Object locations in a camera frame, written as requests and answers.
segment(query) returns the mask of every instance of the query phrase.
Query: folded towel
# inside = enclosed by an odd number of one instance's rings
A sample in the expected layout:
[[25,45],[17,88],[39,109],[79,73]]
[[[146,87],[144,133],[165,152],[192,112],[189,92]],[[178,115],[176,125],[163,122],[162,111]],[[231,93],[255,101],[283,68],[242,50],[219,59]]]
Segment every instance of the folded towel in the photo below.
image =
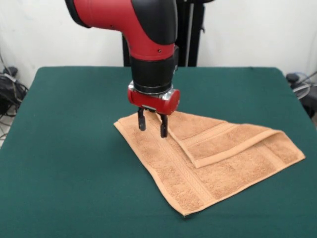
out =
[[162,139],[158,116],[150,112],[145,116],[144,132],[138,128],[137,114],[114,125],[168,203],[184,216],[305,158],[279,130],[175,112],[169,117],[169,137]]

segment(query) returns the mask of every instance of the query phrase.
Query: orange towel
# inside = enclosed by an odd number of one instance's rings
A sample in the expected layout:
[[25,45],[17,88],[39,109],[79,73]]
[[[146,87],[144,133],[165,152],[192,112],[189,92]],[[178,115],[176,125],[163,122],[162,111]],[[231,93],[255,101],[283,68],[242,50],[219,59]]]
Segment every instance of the orange towel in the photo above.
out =
[[287,135],[271,128],[175,112],[169,136],[146,112],[141,132],[137,114],[114,125],[154,178],[168,203],[186,216],[229,198],[299,162],[305,155]]

